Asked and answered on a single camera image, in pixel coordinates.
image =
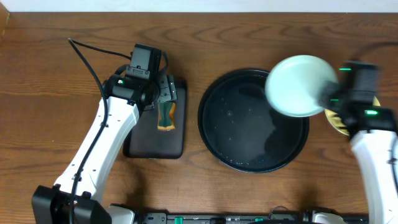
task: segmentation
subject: white plate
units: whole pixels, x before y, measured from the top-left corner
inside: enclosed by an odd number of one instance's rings
[[[284,115],[312,116],[324,110],[318,105],[318,96],[327,81],[337,83],[336,73],[326,61],[310,55],[293,56],[271,70],[266,96]]]

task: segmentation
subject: yellow plate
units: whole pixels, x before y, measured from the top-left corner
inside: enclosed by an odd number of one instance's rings
[[[379,100],[374,97],[373,100],[373,106],[380,106]],[[325,110],[326,118],[328,118],[329,123],[340,133],[345,134],[349,136],[349,133],[346,129],[341,129],[344,128],[345,125],[341,122],[341,118],[338,116],[335,116],[337,113],[326,109]]]

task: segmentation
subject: wooden table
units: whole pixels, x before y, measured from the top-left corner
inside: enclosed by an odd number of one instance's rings
[[[111,170],[103,205],[170,212],[267,213],[329,207],[367,213],[358,165],[346,136],[323,113],[310,118],[305,148],[283,169],[246,174],[214,158],[201,140],[197,110],[206,88],[237,68],[271,69],[310,54],[338,68],[360,47],[396,40],[398,14],[13,13],[0,43],[0,223],[32,223],[31,196],[65,170],[100,101],[73,37],[128,54],[135,43],[168,53],[170,73],[188,82],[185,150],[177,160],[128,159]],[[107,79],[126,60],[81,49]],[[379,99],[398,109],[398,49],[365,60],[383,68]]]

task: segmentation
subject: white wall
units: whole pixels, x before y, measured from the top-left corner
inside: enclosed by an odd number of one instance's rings
[[[398,12],[398,0],[0,0],[10,12]]]

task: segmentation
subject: round black tray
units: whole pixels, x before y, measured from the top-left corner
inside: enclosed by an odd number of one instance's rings
[[[264,87],[267,71],[237,70],[219,78],[198,110],[200,135],[221,162],[243,172],[270,172],[286,166],[303,149],[309,119],[274,110]]]

